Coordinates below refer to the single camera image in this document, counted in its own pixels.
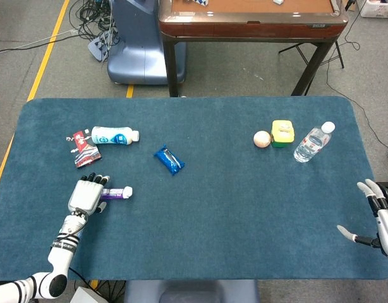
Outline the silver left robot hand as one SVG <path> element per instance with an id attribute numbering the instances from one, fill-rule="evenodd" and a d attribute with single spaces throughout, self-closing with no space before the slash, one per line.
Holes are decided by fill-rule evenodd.
<path id="1" fill-rule="evenodd" d="M 76 183 L 68 201 L 69 211 L 81 211 L 87 215 L 93 214 L 99 203 L 102 190 L 109 180 L 108 175 L 103 176 L 94 172 L 89 176 L 83 175 Z"/>

